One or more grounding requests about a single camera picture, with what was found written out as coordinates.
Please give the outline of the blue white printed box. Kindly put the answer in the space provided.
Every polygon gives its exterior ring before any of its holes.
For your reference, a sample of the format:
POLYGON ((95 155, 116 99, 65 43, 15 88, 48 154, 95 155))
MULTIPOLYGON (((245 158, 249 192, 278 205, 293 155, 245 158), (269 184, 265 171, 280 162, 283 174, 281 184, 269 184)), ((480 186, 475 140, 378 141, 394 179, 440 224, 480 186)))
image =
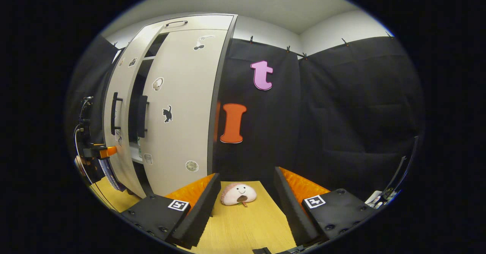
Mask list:
POLYGON ((120 182, 117 181, 114 172, 111 168, 110 162, 108 159, 99 159, 99 165, 102 168, 103 173, 105 174, 108 182, 110 185, 115 189, 120 192, 124 192, 126 190, 126 187, 121 184, 120 182))

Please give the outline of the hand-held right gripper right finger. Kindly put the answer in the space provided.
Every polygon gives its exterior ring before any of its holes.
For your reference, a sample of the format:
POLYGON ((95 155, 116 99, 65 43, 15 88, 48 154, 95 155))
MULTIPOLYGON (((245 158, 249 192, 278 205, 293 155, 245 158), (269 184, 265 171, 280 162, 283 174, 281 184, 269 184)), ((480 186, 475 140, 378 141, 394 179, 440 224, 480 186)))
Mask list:
POLYGON ((279 166, 275 167, 274 185, 298 246, 333 240, 377 212, 348 190, 327 190, 279 166))

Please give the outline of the white cabinet drawer front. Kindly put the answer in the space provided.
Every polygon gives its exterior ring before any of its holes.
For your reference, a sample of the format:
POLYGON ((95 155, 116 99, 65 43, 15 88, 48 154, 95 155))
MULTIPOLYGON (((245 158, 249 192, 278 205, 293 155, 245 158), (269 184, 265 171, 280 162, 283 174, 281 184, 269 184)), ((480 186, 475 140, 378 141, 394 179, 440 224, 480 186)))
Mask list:
POLYGON ((175 19, 168 19, 163 22, 158 22, 148 25, 149 29, 161 29, 162 33, 174 32, 182 30, 228 30, 233 20, 233 15, 209 14, 196 15, 187 17, 177 17, 175 19), (187 20, 188 23, 184 26, 166 28, 165 24, 169 22, 177 22, 187 20))

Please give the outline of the white cabinet door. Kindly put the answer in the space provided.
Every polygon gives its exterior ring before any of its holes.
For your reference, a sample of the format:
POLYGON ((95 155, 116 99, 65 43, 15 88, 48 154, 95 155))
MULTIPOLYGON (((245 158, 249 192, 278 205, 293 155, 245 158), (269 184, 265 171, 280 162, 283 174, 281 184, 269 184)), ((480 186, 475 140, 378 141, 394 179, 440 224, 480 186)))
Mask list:
POLYGON ((226 30, 164 33, 142 95, 148 96, 141 157, 154 194, 166 196, 208 174, 214 82, 226 30))
POLYGON ((120 59, 116 62, 106 91, 103 107, 103 137, 108 147, 115 146, 117 153, 109 157, 112 170, 118 182, 138 197, 144 198, 146 194, 137 177, 129 145, 129 107, 132 89, 139 67, 146 56, 160 29, 142 28, 127 45, 120 59), (113 93, 118 92, 118 101, 115 112, 115 126, 120 126, 115 135, 110 131, 110 110, 113 93))

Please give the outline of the pink white plush toy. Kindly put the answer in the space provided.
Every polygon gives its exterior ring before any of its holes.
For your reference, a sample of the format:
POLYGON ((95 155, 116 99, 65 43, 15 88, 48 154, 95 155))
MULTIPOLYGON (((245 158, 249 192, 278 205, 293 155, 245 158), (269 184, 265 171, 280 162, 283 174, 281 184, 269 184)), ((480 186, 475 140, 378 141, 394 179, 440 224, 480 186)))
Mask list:
POLYGON ((253 187, 244 183, 231 183, 227 185, 221 193, 220 201, 222 205, 231 206, 253 202, 257 198, 257 193, 253 187))

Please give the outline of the white tray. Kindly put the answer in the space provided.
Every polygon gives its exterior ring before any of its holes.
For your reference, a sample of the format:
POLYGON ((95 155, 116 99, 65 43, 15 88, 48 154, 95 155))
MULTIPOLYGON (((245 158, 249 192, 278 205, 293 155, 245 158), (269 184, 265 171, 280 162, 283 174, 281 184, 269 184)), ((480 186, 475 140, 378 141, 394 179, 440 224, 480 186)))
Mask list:
POLYGON ((371 208, 378 209, 382 204, 382 191, 375 191, 365 202, 371 208))

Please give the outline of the black backdrop cloth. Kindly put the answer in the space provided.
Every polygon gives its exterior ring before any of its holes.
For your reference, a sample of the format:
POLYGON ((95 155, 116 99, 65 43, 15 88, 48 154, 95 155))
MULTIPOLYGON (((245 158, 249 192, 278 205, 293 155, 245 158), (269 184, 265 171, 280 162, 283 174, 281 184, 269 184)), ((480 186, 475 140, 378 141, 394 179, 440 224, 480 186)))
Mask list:
MULTIPOLYGON (((92 141, 105 144, 103 106, 117 51, 97 37, 75 66, 63 117, 72 156, 81 119, 90 121, 92 141)), ((391 187, 422 123, 420 81, 392 38, 365 38, 307 59, 233 38, 220 79, 211 174, 259 181, 275 196, 279 166, 366 200, 391 187)))

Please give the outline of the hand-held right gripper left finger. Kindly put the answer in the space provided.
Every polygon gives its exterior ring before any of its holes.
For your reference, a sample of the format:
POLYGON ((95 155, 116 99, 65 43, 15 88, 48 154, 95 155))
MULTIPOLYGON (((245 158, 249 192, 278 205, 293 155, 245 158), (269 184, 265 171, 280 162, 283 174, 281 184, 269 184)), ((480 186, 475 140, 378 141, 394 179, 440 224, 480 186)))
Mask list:
POLYGON ((120 216, 159 241, 191 249, 199 243, 220 190, 220 174, 214 173, 166 197, 149 195, 120 216))

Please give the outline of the white cabinet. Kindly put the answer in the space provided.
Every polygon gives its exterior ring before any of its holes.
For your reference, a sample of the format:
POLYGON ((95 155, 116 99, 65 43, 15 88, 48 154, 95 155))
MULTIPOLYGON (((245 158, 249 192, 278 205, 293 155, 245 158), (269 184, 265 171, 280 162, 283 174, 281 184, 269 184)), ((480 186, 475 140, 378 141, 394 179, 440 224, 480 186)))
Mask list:
MULTIPOLYGON (((229 26, 229 29, 226 30, 226 39, 223 45, 223 49, 221 52, 220 62, 218 65, 218 70, 214 82, 214 89, 213 89, 213 97, 212 97, 212 104, 211 104, 211 116, 210 116, 210 126, 209 126, 209 135, 208 135, 208 175, 210 175, 213 171, 213 135, 214 129, 216 124, 217 118, 217 99, 218 93, 220 88, 220 79, 222 75, 222 69, 224 66, 224 59, 226 56, 226 50, 229 46, 229 41, 233 37, 235 23, 237 20, 236 14, 221 14, 221 15, 233 15, 233 20, 229 26)), ((181 16, 175 16, 170 19, 175 19, 181 16)), ((130 100, 130 107, 129 107, 129 145, 132 154, 132 161, 134 164, 134 168, 139 178, 139 182, 145 192, 146 195, 149 193, 153 193, 151 190, 147 176, 144 169, 144 162, 141 157, 141 150, 140 150, 140 138, 137 136, 136 132, 136 123, 137 123, 137 107, 139 104, 139 98, 143 94, 144 86, 146 83, 147 75, 150 70, 151 64, 156 57, 156 54, 165 39, 164 33, 160 32, 156 36, 155 40, 149 47, 146 56, 143 58, 143 61, 139 67, 138 73, 136 75, 136 79, 134 82, 134 86, 132 89, 132 96, 130 100)))

